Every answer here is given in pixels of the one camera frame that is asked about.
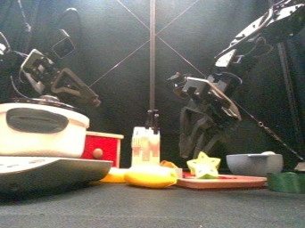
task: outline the white rice cooker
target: white rice cooker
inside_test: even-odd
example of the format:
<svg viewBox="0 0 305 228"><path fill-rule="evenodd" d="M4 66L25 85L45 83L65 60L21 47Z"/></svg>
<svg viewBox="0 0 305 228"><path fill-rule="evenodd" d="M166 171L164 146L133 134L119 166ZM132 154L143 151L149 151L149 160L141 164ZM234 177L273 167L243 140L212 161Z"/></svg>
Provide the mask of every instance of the white rice cooker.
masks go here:
<svg viewBox="0 0 305 228"><path fill-rule="evenodd" d="M0 156L79 158L89 119L68 104L14 99L0 104Z"/></svg>

